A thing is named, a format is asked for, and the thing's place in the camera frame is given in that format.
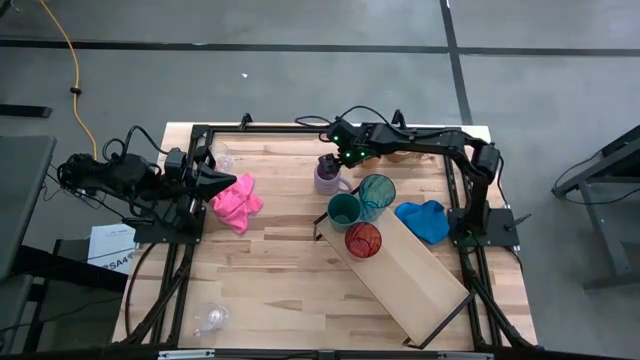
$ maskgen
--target blue cloth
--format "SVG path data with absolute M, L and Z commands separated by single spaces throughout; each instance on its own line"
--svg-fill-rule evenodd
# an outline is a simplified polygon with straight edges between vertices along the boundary
M 415 236 L 429 244 L 437 244 L 449 234 L 444 206 L 435 200 L 422 205 L 402 203 L 395 214 Z

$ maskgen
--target wooden board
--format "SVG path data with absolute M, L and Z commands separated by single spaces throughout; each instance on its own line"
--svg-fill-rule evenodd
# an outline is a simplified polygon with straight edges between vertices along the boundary
M 186 149 L 192 123 L 169 123 L 162 147 Z M 464 127 L 488 140 L 483 126 Z M 264 200 L 249 221 L 249 230 L 236 235 L 207 215 L 203 241 L 196 248 L 185 306 L 180 346 L 209 348 L 333 348 L 406 349 L 407 334 L 371 291 L 325 241 L 312 241 L 313 220 L 326 209 L 328 197 L 313 189 L 317 157 L 335 151 L 314 135 L 217 134 L 231 149 L 230 172 L 255 177 L 254 193 Z M 357 184 L 372 170 L 343 170 Z M 393 164 L 383 159 L 375 172 L 393 179 L 398 195 L 392 207 L 405 201 L 437 200 L 449 207 L 441 156 L 425 156 Z M 501 205 L 494 185 L 489 201 Z M 429 250 L 458 280 L 456 250 L 445 241 Z M 136 252 L 135 259 L 141 254 Z M 157 298 L 167 246 L 157 245 L 140 268 L 131 297 L 131 323 L 140 322 Z M 513 255 L 489 248 L 487 261 L 497 303 L 523 336 L 535 343 L 535 332 L 522 275 Z M 195 337 L 194 316 L 207 302 L 229 310 L 229 321 L 216 334 Z M 165 316 L 166 337 L 173 302 Z M 124 338 L 124 307 L 114 340 Z M 481 326 L 489 340 L 486 311 L 479 306 Z M 472 341 L 466 310 L 438 335 L 427 349 L 469 350 Z
M 421 244 L 389 209 L 373 222 L 380 251 L 354 260 L 344 233 L 325 218 L 318 231 L 367 286 L 415 344 L 422 343 L 469 295 L 467 289 Z

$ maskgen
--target yellow cable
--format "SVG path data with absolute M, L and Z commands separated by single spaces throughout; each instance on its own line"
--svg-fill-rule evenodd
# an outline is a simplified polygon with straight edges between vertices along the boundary
M 64 36 L 64 39 L 67 41 L 67 45 L 69 45 L 69 50 L 71 50 L 71 56 L 73 56 L 73 64 L 75 65 L 75 68 L 76 68 L 76 82 L 73 87 L 79 88 L 80 66 L 78 65 L 78 58 L 76 57 L 76 52 L 75 50 L 73 50 L 73 45 L 71 45 L 71 40 L 69 40 L 67 33 L 64 32 L 64 29 L 58 22 L 58 19 L 56 19 L 56 17 L 53 15 L 51 10 L 49 10 L 49 7 L 47 6 L 47 4 L 45 4 L 44 0 L 40 0 L 40 4 L 42 5 L 42 7 L 44 7 L 44 10 L 47 12 L 47 14 L 49 14 L 49 16 L 51 17 L 51 20 L 53 20 L 53 22 L 56 24 L 56 26 L 58 27 L 58 30 L 60 30 L 60 33 L 62 33 L 62 36 Z M 80 119 L 80 115 L 78 115 L 78 94 L 73 94 L 73 115 L 75 115 L 76 120 L 78 121 L 78 124 L 82 126 L 82 128 L 84 129 L 84 132 L 86 132 L 87 135 L 89 136 L 89 139 L 91 140 L 91 146 L 93 148 L 93 158 L 94 160 L 98 160 L 98 150 L 96 147 L 96 140 L 93 138 L 93 134 L 91 134 L 91 131 L 89 131 L 89 128 L 87 128 L 87 126 Z

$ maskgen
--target red cup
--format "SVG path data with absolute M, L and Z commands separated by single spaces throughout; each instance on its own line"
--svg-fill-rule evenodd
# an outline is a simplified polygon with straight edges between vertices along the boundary
M 380 251 L 382 236 L 373 224 L 361 222 L 347 230 L 344 235 L 344 244 L 351 256 L 356 260 L 364 260 Z

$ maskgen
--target clear plastic cup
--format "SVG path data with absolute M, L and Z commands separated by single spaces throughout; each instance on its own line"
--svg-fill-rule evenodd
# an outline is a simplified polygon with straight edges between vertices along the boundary
M 233 166 L 233 157 L 227 144 L 220 141 L 213 141 L 209 151 L 216 160 L 216 171 L 227 172 Z
M 229 313 L 222 305 L 215 303 L 207 303 L 195 316 L 198 327 L 193 332 L 194 336 L 202 336 L 203 334 L 214 332 L 224 325 L 229 318 Z

